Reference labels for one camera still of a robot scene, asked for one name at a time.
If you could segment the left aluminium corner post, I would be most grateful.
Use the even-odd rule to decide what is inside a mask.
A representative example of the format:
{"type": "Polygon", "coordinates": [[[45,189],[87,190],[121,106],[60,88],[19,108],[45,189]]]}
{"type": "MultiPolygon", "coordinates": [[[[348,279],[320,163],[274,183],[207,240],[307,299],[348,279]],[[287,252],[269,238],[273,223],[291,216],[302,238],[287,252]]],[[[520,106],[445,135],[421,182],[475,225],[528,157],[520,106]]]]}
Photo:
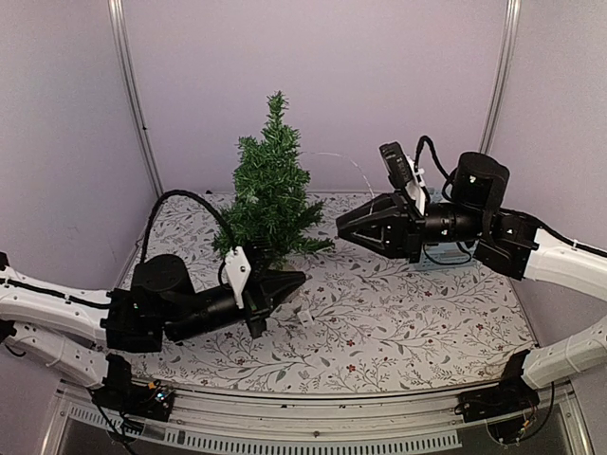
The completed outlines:
{"type": "Polygon", "coordinates": [[[137,87],[137,79],[131,49],[129,46],[124,5],[120,0],[109,0],[110,26],[119,61],[127,103],[130,108],[134,128],[138,139],[138,146],[142,155],[144,169],[148,175],[152,191],[156,197],[164,193],[160,173],[148,134],[147,123],[144,117],[137,87]]]}

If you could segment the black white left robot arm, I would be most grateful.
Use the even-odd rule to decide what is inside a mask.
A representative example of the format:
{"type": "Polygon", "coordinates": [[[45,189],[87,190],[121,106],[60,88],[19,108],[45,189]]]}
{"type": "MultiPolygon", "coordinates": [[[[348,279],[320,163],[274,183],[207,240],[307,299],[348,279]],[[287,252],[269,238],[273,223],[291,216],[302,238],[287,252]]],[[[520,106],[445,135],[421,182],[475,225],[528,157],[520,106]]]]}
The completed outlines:
{"type": "Polygon", "coordinates": [[[82,340],[112,351],[148,354],[164,340],[180,342],[238,322],[253,338],[267,318],[306,281],[301,271],[272,270],[243,249],[228,257],[228,281],[196,291],[184,261],[163,254],[138,264],[129,289],[87,290],[33,279],[1,256],[1,342],[17,355],[33,354],[80,385],[102,389],[121,411],[141,401],[131,367],[82,340]]]}

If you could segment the small green christmas tree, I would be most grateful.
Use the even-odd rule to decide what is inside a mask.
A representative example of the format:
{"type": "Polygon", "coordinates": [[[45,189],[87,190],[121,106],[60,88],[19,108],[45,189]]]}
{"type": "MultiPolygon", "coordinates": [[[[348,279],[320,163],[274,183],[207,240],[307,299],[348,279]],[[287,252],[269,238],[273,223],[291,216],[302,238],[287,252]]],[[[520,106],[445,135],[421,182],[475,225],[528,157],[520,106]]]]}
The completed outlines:
{"type": "Polygon", "coordinates": [[[267,109],[260,135],[238,138],[234,198],[220,210],[231,233],[221,229],[212,247],[223,256],[231,246],[264,242],[271,263],[281,266],[291,254],[318,253],[334,242],[307,235],[323,219],[323,202],[307,199],[311,176],[300,164],[300,131],[285,123],[285,94],[277,91],[267,96],[267,109]]]}

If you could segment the right aluminium corner post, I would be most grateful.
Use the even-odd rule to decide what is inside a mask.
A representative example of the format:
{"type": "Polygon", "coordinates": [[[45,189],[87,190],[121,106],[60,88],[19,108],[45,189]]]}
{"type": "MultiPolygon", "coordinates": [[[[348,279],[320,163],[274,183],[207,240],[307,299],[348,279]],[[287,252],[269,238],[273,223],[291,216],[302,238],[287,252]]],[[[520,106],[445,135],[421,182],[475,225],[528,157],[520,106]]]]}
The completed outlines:
{"type": "Polygon", "coordinates": [[[516,49],[521,7],[521,0],[506,1],[506,13],[496,74],[488,104],[485,126],[479,144],[479,152],[484,155],[490,154],[497,131],[506,94],[507,80],[516,49]]]}

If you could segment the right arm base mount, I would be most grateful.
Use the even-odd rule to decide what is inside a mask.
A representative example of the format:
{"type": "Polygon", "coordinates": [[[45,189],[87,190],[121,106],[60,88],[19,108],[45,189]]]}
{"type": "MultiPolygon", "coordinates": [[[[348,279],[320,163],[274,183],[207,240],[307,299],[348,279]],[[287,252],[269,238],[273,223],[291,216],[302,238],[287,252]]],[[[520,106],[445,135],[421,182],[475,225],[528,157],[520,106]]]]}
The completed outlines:
{"type": "Polygon", "coordinates": [[[465,423],[519,413],[516,418],[487,425],[490,438],[504,447],[517,446],[538,435],[548,423],[554,408],[555,383],[551,383],[546,415],[537,424],[540,396],[523,380],[524,362],[530,353],[529,349],[525,349],[512,355],[496,385],[459,393],[453,413],[462,416],[465,423]]]}

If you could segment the floral patterned table mat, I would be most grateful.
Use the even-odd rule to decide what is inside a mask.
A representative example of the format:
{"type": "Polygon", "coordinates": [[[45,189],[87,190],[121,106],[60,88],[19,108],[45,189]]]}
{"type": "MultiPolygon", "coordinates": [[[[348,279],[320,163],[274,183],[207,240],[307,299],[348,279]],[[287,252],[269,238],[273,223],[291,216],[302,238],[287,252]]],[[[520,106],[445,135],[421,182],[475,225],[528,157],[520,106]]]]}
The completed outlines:
{"type": "Polygon", "coordinates": [[[238,323],[166,342],[128,355],[134,375],[282,393],[437,390],[493,381],[535,342],[509,281],[478,263],[416,271],[344,241],[288,263],[306,282],[261,337],[238,323]]]}

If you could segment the front aluminium rail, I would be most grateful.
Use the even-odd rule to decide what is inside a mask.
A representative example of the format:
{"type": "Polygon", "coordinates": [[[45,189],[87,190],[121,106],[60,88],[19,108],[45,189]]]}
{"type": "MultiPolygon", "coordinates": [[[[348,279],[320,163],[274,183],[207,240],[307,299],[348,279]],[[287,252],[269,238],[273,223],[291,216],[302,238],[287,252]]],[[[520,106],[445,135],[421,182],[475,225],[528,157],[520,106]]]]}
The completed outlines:
{"type": "Polygon", "coordinates": [[[99,411],[86,390],[61,382],[50,405],[43,454],[592,454],[575,392],[563,382],[519,413],[467,422],[457,389],[359,395],[291,395],[175,389],[165,422],[136,420],[119,442],[120,415],[99,411]]]}

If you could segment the wooden tree stump base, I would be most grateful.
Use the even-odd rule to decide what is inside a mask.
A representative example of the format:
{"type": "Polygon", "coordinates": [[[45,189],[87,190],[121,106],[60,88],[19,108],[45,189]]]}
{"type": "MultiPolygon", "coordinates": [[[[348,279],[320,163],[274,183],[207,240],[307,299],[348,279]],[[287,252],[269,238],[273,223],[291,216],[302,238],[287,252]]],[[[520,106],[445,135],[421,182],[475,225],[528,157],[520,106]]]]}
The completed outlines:
{"type": "Polygon", "coordinates": [[[306,282],[306,275],[300,270],[296,270],[290,265],[282,270],[285,275],[283,279],[283,286],[278,297],[281,299],[281,303],[291,301],[295,298],[299,289],[306,282]]]}

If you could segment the aluminium corner post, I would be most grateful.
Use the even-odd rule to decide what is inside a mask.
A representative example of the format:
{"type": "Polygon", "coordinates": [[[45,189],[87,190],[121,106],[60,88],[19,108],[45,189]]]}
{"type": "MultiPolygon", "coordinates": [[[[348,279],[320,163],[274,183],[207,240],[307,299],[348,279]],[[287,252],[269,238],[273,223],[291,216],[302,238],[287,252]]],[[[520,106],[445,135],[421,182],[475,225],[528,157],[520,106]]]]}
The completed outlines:
{"type": "Polygon", "coordinates": [[[119,61],[127,103],[130,108],[134,128],[138,139],[138,146],[142,155],[144,169],[148,175],[152,191],[156,197],[164,193],[160,173],[148,134],[147,123],[144,117],[137,87],[137,79],[131,49],[129,46],[124,5],[120,0],[109,0],[110,26],[119,61]]]}
{"type": "Polygon", "coordinates": [[[496,74],[488,104],[485,126],[479,144],[479,152],[484,155],[490,154],[497,131],[506,94],[507,80],[516,49],[521,7],[521,0],[506,1],[506,13],[496,74]]]}

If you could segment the light blue plastic basket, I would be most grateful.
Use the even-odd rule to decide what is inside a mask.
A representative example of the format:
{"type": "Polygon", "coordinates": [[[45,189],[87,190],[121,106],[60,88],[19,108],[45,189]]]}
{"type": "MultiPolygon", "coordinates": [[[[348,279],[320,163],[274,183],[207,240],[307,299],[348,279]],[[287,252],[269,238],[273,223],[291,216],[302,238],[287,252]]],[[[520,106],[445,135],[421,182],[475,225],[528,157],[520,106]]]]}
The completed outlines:
{"type": "Polygon", "coordinates": [[[413,269],[432,271],[470,264],[474,248],[457,243],[426,245],[421,252],[420,262],[414,264],[413,269]]]}

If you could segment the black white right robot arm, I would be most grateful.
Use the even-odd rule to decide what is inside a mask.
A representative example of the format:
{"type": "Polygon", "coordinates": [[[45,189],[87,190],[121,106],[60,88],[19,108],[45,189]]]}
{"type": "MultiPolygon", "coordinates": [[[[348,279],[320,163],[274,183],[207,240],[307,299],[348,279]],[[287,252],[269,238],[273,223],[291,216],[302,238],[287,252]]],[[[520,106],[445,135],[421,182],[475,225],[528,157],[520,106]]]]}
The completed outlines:
{"type": "Polygon", "coordinates": [[[401,152],[382,151],[393,191],[340,216],[339,237],[389,259],[419,262],[428,246],[468,243],[472,258],[522,281],[550,282],[605,300],[606,253],[538,218],[502,206],[509,170],[476,152],[460,155],[443,201],[428,203],[423,178],[401,152]]]}

